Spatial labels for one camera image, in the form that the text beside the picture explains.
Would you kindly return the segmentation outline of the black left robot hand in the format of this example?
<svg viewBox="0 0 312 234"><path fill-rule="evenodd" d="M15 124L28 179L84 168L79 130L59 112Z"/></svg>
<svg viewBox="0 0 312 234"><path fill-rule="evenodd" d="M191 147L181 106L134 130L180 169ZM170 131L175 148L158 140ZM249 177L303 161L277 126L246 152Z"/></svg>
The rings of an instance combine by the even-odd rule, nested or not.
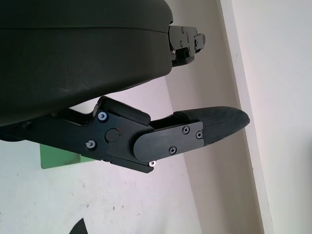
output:
<svg viewBox="0 0 312 234"><path fill-rule="evenodd" d="M205 36L173 25L163 0L3 0L0 138L31 141L149 173L160 159L249 123L233 107L159 120L108 97L191 63Z"/></svg>

